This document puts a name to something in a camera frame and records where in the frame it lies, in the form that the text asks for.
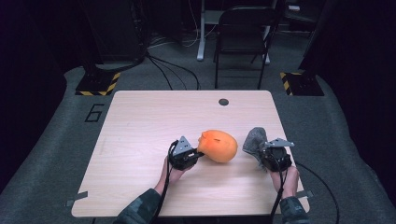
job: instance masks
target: black cable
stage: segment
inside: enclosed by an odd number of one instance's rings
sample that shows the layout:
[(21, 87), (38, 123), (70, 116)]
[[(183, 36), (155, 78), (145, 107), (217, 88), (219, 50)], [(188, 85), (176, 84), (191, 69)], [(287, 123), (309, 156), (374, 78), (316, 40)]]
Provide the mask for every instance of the black cable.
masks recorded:
[(286, 170), (285, 178), (283, 178), (283, 174), (282, 174), (282, 171), (280, 170), (279, 162), (275, 158), (274, 154), (271, 153), (270, 156), (276, 162), (276, 167), (277, 167), (277, 170), (279, 171), (279, 178), (280, 178), (280, 187), (279, 187), (279, 190), (277, 191), (277, 195), (276, 195), (276, 199), (275, 199), (275, 202), (274, 202), (274, 206), (273, 206), (273, 209), (272, 209), (271, 215), (270, 215), (271, 223), (274, 223), (275, 212), (276, 212), (277, 206), (279, 205), (280, 199), (282, 198), (283, 186), (285, 185), (286, 177), (288, 176), (288, 170)]
[(178, 75), (175, 73), (174, 70), (172, 70), (170, 67), (166, 66), (165, 64), (163, 64), (163, 63), (160, 62), (160, 61), (157, 61), (157, 63), (160, 63), (162, 66), (164, 66), (164, 67), (167, 68), (169, 71), (171, 71), (171, 72), (175, 75), (175, 77), (177, 77), (178, 80), (180, 80), (181, 84), (183, 84), (184, 90), (187, 90), (186, 84), (183, 82), (183, 80), (181, 80), (180, 76), (178, 76)]
[(163, 44), (164, 40), (166, 40), (166, 37), (158, 35), (158, 37), (156, 37), (155, 39), (150, 40), (148, 47), (149, 48), (157, 47), (157, 45)]
[(317, 174), (316, 174), (315, 172), (313, 172), (311, 169), (309, 169), (308, 167), (302, 165), (301, 163), (299, 163), (299, 162), (297, 162), (297, 161), (295, 161), (295, 163), (296, 163), (297, 165), (299, 165), (299, 166), (302, 166), (303, 168), (305, 168), (305, 170), (309, 171), (311, 174), (313, 174), (314, 176), (316, 176), (317, 179), (320, 180), (320, 182), (322, 182), (322, 184), (324, 185), (324, 187), (326, 187), (326, 189), (329, 191), (330, 195), (332, 196), (332, 200), (334, 201), (335, 210), (336, 210), (336, 213), (337, 213), (337, 214), (336, 214), (337, 217), (336, 217), (335, 223), (338, 224), (339, 221), (340, 221), (340, 208), (338, 207), (338, 202), (337, 202), (337, 200), (335, 200), (335, 196), (334, 196), (334, 194), (332, 193), (332, 191), (330, 190), (329, 186), (326, 184), (326, 182), (324, 182), (324, 180), (323, 180), (319, 175), (317, 175)]
[(160, 69), (160, 71), (163, 73), (163, 76), (164, 76), (165, 79), (166, 79), (166, 82), (168, 83), (169, 88), (170, 88), (171, 91), (172, 91), (172, 90), (173, 90), (172, 85), (171, 85), (171, 83), (169, 82), (169, 79), (168, 79), (168, 77), (166, 76), (165, 72), (161, 69), (160, 66), (158, 66), (158, 64), (156, 64), (156, 63), (154, 62), (154, 60), (152, 60), (151, 57), (148, 56), (148, 59), (149, 59), (156, 67), (158, 67), (158, 69)]
[(163, 207), (163, 201), (165, 200), (165, 195), (166, 191), (168, 190), (168, 185), (169, 185), (169, 176), (173, 170), (173, 167), (171, 170), (169, 170), (169, 157), (172, 156), (172, 152), (175, 150), (177, 140), (171, 144), (171, 146), (168, 149), (168, 156), (166, 158), (166, 178), (165, 178), (165, 185), (163, 187), (163, 194), (161, 195), (160, 202), (158, 203), (157, 210), (155, 211), (154, 216), (151, 218), (150, 224), (154, 222), (154, 220), (158, 217), (160, 214), (161, 208)]
[(136, 67), (137, 65), (139, 65), (142, 62), (143, 62), (143, 59), (137, 59), (133, 63), (125, 65), (125, 66), (122, 66), (122, 67), (110, 68), (110, 69), (109, 68), (107, 68), (107, 69), (98, 68), (98, 69), (100, 69), (102, 71), (105, 71), (105, 72), (119, 73), (119, 72), (123, 72), (123, 71), (128, 70), (128, 69), (131, 69), (133, 67)]
[(197, 83), (197, 88), (196, 88), (196, 90), (200, 90), (200, 89), (201, 89), (201, 83), (199, 82), (198, 77), (197, 77), (197, 76), (195, 75), (195, 73), (193, 73), (191, 70), (189, 70), (189, 69), (187, 69), (187, 68), (185, 68), (185, 67), (182, 67), (182, 66), (180, 66), (180, 65), (174, 64), (174, 63), (169, 63), (169, 62), (164, 61), (164, 60), (162, 60), (162, 59), (160, 59), (160, 58), (157, 58), (157, 57), (155, 57), (155, 56), (152, 56), (152, 55), (149, 55), (149, 54), (147, 54), (147, 55), (148, 55), (148, 57), (150, 57), (150, 58), (152, 58), (152, 59), (155, 59), (155, 60), (160, 61), (160, 62), (162, 62), (162, 63), (168, 63), (168, 64), (170, 64), (170, 65), (173, 65), (174, 67), (178, 67), (178, 68), (180, 68), (180, 69), (182, 69), (182, 70), (184, 70), (184, 71), (190, 73), (190, 74), (195, 78), (195, 81), (196, 81), (196, 83)]

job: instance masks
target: yellow and black hazard tape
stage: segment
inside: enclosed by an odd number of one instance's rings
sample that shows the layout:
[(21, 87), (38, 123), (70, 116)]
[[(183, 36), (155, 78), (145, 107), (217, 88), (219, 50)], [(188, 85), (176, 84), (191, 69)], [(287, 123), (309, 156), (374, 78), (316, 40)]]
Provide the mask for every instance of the yellow and black hazard tape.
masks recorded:
[(76, 95), (109, 95), (113, 92), (114, 88), (116, 87), (117, 81), (119, 80), (120, 73), (114, 75), (113, 79), (111, 80), (110, 85), (108, 86), (106, 91), (76, 91)]
[(293, 95), (293, 92), (291, 91), (290, 84), (287, 79), (287, 75), (300, 75), (301, 73), (280, 73), (280, 77), (282, 78), (283, 82), (283, 87), (285, 88), (286, 94), (287, 95)]

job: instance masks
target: gray carpet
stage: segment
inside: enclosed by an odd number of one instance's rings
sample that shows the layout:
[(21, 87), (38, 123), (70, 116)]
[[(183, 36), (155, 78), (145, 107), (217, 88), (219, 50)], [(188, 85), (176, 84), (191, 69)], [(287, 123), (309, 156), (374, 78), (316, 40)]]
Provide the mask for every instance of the gray carpet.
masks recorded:
[[(331, 88), (318, 77), (325, 96), (288, 96), (280, 72), (299, 72), (308, 39), (303, 35), (278, 33), (270, 49), (271, 63), (265, 67), (262, 90), (273, 94), (285, 133), (296, 144), (293, 157), (313, 170), (329, 188), (339, 205), (340, 223), (395, 223), (396, 211), (375, 173), (359, 157), (349, 138), (343, 112)], [(152, 46), (148, 52), (170, 63), (186, 67), (198, 76), (202, 90), (213, 90), (214, 40), (206, 41), (205, 60), (196, 61), (198, 43), (182, 47), (175, 43)], [(107, 64), (116, 67), (121, 64)], [(195, 79), (176, 69), (180, 79), (164, 71), (174, 90), (195, 90)], [(259, 71), (220, 71), (220, 90), (255, 90)], [(66, 200), (73, 198), (88, 166), (113, 94), (76, 96), (82, 68), (67, 72), (67, 90), (46, 131), (11, 179), (0, 197), (0, 223), (92, 223), (75, 218)], [(149, 60), (120, 75), (115, 91), (169, 90), (165, 78)], [(98, 122), (84, 122), (92, 105), (103, 104)], [(325, 186), (312, 173), (298, 166), (304, 188), (312, 190), (308, 215), (313, 223), (335, 223), (336, 209)], [(111, 223), (113, 217), (95, 223)]]

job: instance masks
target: dark curtain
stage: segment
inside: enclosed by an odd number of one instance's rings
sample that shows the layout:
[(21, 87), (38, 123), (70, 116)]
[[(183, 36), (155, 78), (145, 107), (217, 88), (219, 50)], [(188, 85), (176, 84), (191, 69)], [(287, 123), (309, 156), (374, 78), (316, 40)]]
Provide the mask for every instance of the dark curtain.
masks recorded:
[(82, 0), (22, 1), (64, 72), (102, 63)]
[[(62, 101), (66, 89), (63, 70), (67, 66), (61, 66), (59, 60), (69, 58), (67, 52), (62, 57), (56, 56), (52, 50), (55, 46), (46, 38), (52, 35), (53, 43), (62, 45), (62, 35), (40, 29), (22, 0), (2, 3), (0, 191), (33, 149)], [(45, 17), (45, 20), (50, 23), (56, 18)]]
[(330, 1), (301, 68), (334, 91), (361, 158), (396, 204), (396, 2)]

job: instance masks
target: wooden table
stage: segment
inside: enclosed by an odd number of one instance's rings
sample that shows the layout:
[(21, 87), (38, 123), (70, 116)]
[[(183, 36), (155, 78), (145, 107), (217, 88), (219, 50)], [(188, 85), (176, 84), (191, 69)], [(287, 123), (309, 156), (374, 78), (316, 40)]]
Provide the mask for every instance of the wooden table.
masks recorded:
[[(229, 104), (220, 105), (220, 99)], [(287, 139), (268, 91), (118, 91), (78, 191), (88, 191), (88, 197), (75, 201), (72, 214), (117, 216), (155, 186), (172, 142), (184, 135), (197, 147), (210, 129), (236, 139), (236, 156), (228, 163), (200, 158), (169, 186), (160, 216), (270, 214), (276, 198), (271, 177), (242, 150), (254, 127), (263, 127), (268, 140)], [(301, 202), (308, 211), (307, 199)]]

